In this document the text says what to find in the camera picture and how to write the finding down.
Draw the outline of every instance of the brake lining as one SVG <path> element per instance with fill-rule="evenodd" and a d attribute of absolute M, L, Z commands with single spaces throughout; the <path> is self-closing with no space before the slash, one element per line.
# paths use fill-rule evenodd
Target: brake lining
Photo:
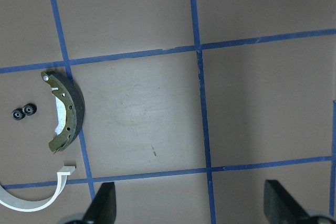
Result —
<path fill-rule="evenodd" d="M 49 142 L 50 150 L 56 153 L 65 150 L 78 136 L 84 120 L 84 104 L 74 85 L 62 74 L 43 71 L 41 76 L 56 100 L 57 136 Z"/>

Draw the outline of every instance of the white curved strip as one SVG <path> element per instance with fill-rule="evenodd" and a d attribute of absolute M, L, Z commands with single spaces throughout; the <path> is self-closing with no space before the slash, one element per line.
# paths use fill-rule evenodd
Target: white curved strip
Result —
<path fill-rule="evenodd" d="M 57 172 L 57 187 L 53 196 L 48 199 L 40 201 L 28 201 L 14 197 L 8 193 L 2 186 L 0 186 L 0 204 L 10 209 L 21 212 L 35 212 L 42 210 L 53 203 L 57 196 L 63 191 L 67 178 L 75 171 L 74 166 L 63 166 L 61 170 Z"/>

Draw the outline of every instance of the stain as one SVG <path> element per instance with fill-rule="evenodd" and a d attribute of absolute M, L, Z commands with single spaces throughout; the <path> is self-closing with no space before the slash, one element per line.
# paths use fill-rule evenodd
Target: stain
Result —
<path fill-rule="evenodd" d="M 151 145 L 151 146 L 152 146 L 153 154 L 154 154 L 154 156 L 156 157 L 156 152 L 155 152 L 155 150 L 154 150 L 154 146 L 153 146 L 153 145 Z"/>

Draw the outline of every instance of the black gear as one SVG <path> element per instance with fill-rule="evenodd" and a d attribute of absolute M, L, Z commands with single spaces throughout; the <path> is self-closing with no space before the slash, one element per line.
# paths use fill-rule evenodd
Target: black gear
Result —
<path fill-rule="evenodd" d="M 36 105 L 29 103 L 23 106 L 22 112 L 25 113 L 26 115 L 33 115 L 36 113 Z"/>
<path fill-rule="evenodd" d="M 22 109 L 16 109 L 12 111 L 12 116 L 15 120 L 19 121 L 24 118 L 26 115 L 22 112 Z"/>

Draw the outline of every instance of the grid square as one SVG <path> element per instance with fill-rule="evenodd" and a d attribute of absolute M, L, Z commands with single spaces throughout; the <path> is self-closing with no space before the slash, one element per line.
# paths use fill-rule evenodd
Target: grid square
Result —
<path fill-rule="evenodd" d="M 0 66 L 62 60 L 50 0 L 0 0 Z"/>
<path fill-rule="evenodd" d="M 213 166 L 330 155 L 334 37 L 204 51 Z"/>
<path fill-rule="evenodd" d="M 206 174 L 117 181 L 117 218 L 122 223 L 210 223 Z M 98 191 L 101 183 L 95 183 Z"/>
<path fill-rule="evenodd" d="M 86 178 L 78 138 L 63 152 L 53 154 L 49 149 L 48 143 L 56 136 L 56 105 L 40 72 L 0 74 L 2 185 L 56 181 L 56 172 L 64 165 L 76 165 L 69 179 Z M 36 104 L 37 112 L 15 121 L 11 112 L 30 102 Z"/>
<path fill-rule="evenodd" d="M 190 0 L 58 0 L 70 59 L 193 45 Z"/>
<path fill-rule="evenodd" d="M 336 24 L 335 0 L 197 0 L 201 42 L 236 40 Z"/>
<path fill-rule="evenodd" d="M 265 179 L 277 179 L 304 209 L 329 210 L 330 162 L 213 174 L 217 223 L 264 223 Z"/>
<path fill-rule="evenodd" d="M 73 66 L 93 177 L 205 167 L 195 52 Z"/>
<path fill-rule="evenodd" d="M 8 192 L 26 200 L 42 200 L 54 194 L 56 187 L 38 187 L 9 190 Z M 64 224 L 78 220 L 91 204 L 87 184 L 66 185 L 55 202 L 42 211 L 18 212 L 0 205 L 2 223 L 55 223 Z"/>

